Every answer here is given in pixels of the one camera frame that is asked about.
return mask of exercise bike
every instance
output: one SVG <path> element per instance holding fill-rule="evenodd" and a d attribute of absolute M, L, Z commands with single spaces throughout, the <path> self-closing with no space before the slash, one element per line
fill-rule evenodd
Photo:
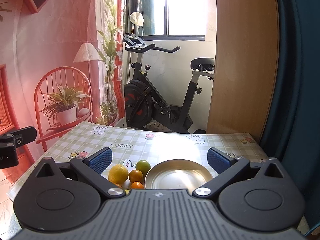
<path fill-rule="evenodd" d="M 124 101 L 127 126 L 146 130 L 145 125 L 156 120 L 166 128 L 177 133 L 189 133 L 188 129 L 192 125 L 189 116 L 189 110 L 195 93 L 200 94 L 202 88 L 198 86 L 199 76 L 206 76 L 213 80 L 214 58 L 195 58 L 191 61 L 192 78 L 189 82 L 187 93 L 182 106 L 169 105 L 160 95 L 158 90 L 147 78 L 149 65 L 145 65 L 142 71 L 143 54 L 148 50 L 159 50 L 167 53 L 173 53 L 180 49 L 179 46 L 174 49 L 164 49 L 156 47 L 155 44 L 146 45 L 144 40 L 135 34 L 123 34 L 123 41 L 126 43 L 125 50 L 138 53 L 138 59 L 131 64 L 134 68 L 133 78 L 124 85 Z"/>

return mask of bike handlebar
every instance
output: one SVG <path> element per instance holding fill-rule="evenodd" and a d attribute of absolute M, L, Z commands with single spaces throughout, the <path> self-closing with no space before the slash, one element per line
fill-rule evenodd
<path fill-rule="evenodd" d="M 179 49 L 180 49 L 180 46 L 177 46 L 174 49 L 164 49 L 164 48 L 159 48 L 159 47 L 154 47 L 153 48 L 153 50 L 159 50 L 159 51 L 168 52 L 168 53 L 174 53 Z"/>
<path fill-rule="evenodd" d="M 132 48 L 132 47 L 125 47 L 125 50 L 127 51 L 131 51 L 131 52 L 135 52 L 135 53 L 143 53 L 143 52 L 146 52 L 148 51 L 149 49 L 153 49 L 156 45 L 154 43 L 146 46 L 146 47 L 143 47 L 141 49 L 137 49 L 137 48 Z"/>
<path fill-rule="evenodd" d="M 150 49 L 159 50 L 159 51 L 163 51 L 163 52 L 167 52 L 167 53 L 174 53 L 174 52 L 176 52 L 177 50 L 180 49 L 180 46 L 177 46 L 174 49 L 164 49 L 164 48 L 156 47 L 156 45 L 154 43 L 152 43 L 152 44 L 150 44 L 148 46 L 142 47 L 141 49 L 133 48 L 133 47 L 129 47 L 129 46 L 125 47 L 125 50 L 131 51 L 131 52 L 135 52 L 135 53 L 143 53 L 143 52 L 146 52 L 146 51 L 148 51 Z"/>

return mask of tile floor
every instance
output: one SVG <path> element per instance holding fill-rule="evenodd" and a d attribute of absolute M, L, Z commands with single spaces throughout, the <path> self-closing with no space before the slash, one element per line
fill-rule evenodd
<path fill-rule="evenodd" d="M 10 184 L 0 170 L 0 239 L 7 240 L 7 229 L 13 213 L 12 201 L 7 197 Z"/>

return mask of lime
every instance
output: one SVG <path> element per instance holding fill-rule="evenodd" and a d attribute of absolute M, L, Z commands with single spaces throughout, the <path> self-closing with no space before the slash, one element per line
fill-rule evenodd
<path fill-rule="evenodd" d="M 123 184 L 129 176 L 129 172 L 123 165 L 117 164 L 111 168 L 108 180 L 114 184 Z"/>
<path fill-rule="evenodd" d="M 143 177 L 145 177 L 148 171 L 151 169 L 151 166 L 146 160 L 141 160 L 137 162 L 136 169 L 141 171 Z"/>
<path fill-rule="evenodd" d="M 129 173 L 129 180 L 130 182 L 134 183 L 136 181 L 138 182 L 143 182 L 143 174 L 141 171 L 138 171 L 138 170 L 133 170 L 133 171 L 130 171 Z"/>

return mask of metal screw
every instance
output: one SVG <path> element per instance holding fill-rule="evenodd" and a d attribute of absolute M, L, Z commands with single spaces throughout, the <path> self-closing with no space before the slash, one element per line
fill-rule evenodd
<path fill-rule="evenodd" d="M 111 196 L 119 196 L 119 195 L 123 194 L 123 189 L 121 189 L 119 187 L 112 187 L 112 188 L 108 189 L 108 194 Z"/>
<path fill-rule="evenodd" d="M 207 187 L 199 187 L 196 189 L 196 194 L 199 196 L 207 196 L 211 193 L 211 189 Z"/>

